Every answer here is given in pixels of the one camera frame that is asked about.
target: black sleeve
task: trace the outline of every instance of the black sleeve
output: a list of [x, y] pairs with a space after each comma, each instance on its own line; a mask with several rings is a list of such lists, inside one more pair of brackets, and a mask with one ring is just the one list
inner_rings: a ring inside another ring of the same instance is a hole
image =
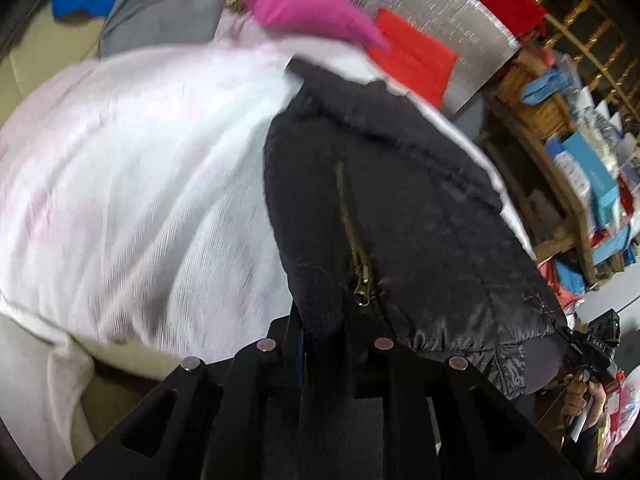
[[593, 473], [598, 459], [598, 425], [583, 431], [578, 442], [565, 439], [562, 454], [581, 474]]

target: gray pillow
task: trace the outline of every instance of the gray pillow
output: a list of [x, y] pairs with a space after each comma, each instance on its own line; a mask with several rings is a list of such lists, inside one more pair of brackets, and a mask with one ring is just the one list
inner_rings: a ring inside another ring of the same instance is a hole
[[207, 43], [225, 0], [116, 0], [100, 34], [98, 55], [142, 46]]

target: black jacket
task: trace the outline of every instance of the black jacket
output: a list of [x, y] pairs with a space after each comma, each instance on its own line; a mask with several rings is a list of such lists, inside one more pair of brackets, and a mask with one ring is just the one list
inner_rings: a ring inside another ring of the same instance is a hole
[[387, 335], [430, 358], [462, 354], [507, 397], [521, 394], [525, 343], [564, 315], [486, 172], [383, 82], [295, 58], [287, 70], [304, 84], [271, 123], [265, 193], [306, 330], [338, 330], [362, 282], [346, 209], [373, 273], [365, 308]]

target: white cloth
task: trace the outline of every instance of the white cloth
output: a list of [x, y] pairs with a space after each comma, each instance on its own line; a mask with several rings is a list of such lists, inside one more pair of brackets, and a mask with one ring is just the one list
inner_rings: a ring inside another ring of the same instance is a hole
[[[302, 54], [362, 82], [360, 49], [221, 21], [209, 46], [150, 48], [71, 68], [0, 130], [0, 290], [65, 330], [206, 362], [290, 308], [262, 189], [262, 145], [300, 87]], [[436, 127], [504, 184], [437, 110]]]
[[42, 480], [58, 480], [94, 445], [80, 406], [94, 362], [69, 336], [0, 303], [11, 316], [0, 316], [0, 416]]

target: silver screw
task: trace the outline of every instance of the silver screw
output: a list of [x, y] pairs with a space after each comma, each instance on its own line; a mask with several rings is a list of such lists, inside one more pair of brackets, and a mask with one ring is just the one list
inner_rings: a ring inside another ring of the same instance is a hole
[[190, 356], [190, 357], [185, 357], [182, 360], [182, 362], [180, 363], [180, 367], [183, 370], [186, 370], [188, 372], [193, 372], [201, 364], [202, 364], [202, 361], [200, 360], [200, 358], [194, 357], [194, 356]]
[[265, 338], [260, 339], [256, 346], [260, 352], [271, 352], [276, 349], [277, 343], [273, 339]]
[[449, 359], [449, 366], [454, 370], [466, 370], [469, 366], [469, 361], [462, 357], [462, 355], [454, 355]]
[[394, 347], [394, 341], [388, 337], [379, 337], [373, 342], [378, 350], [391, 350]]

